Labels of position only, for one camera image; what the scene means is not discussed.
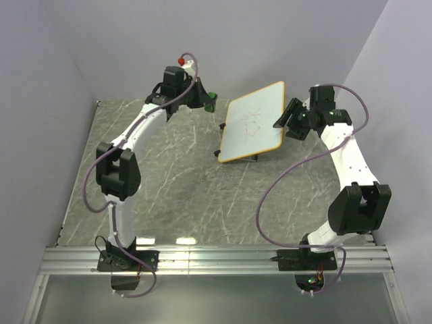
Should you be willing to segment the green whiteboard eraser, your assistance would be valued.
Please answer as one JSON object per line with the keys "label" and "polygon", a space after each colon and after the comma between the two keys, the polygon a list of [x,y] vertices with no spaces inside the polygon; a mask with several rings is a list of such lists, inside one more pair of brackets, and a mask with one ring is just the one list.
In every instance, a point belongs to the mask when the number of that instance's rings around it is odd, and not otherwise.
{"label": "green whiteboard eraser", "polygon": [[209,113],[214,113],[216,102],[217,102],[217,94],[214,92],[208,92],[207,95],[208,95],[208,99],[207,102],[205,103],[204,109]]}

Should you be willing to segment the yellow framed whiteboard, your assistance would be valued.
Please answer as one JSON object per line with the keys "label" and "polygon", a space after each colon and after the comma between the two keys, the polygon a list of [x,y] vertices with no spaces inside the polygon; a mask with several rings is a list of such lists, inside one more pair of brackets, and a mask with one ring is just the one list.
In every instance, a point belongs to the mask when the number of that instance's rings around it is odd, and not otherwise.
{"label": "yellow framed whiteboard", "polygon": [[279,81],[234,99],[227,108],[218,162],[278,149],[283,130],[273,124],[284,111],[285,83]]}

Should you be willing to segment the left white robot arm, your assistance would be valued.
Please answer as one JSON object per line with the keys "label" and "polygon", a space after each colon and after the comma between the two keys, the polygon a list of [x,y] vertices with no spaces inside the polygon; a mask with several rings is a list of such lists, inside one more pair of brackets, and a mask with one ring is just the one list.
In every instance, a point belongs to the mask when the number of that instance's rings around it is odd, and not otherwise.
{"label": "left white robot arm", "polygon": [[217,95],[207,92],[197,75],[197,64],[181,61],[165,68],[163,79],[145,99],[134,121],[110,143],[97,147],[96,181],[105,195],[110,216],[108,255],[120,271],[129,271],[139,261],[133,230],[132,198],[141,184],[138,153],[153,134],[182,105],[214,112]]}

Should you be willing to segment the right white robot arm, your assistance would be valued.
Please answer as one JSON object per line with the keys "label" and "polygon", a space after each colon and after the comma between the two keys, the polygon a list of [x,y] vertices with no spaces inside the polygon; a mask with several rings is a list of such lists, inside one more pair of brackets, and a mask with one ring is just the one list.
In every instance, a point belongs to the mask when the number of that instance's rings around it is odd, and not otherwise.
{"label": "right white robot arm", "polygon": [[316,85],[309,100],[292,99],[274,128],[287,127],[286,136],[305,140],[313,130],[330,152],[340,182],[340,193],[330,204],[327,221],[306,234],[295,250],[279,252],[279,263],[291,269],[337,268],[331,246],[380,228],[392,196],[387,184],[369,169],[354,137],[358,131],[345,109],[337,109],[332,85]]}

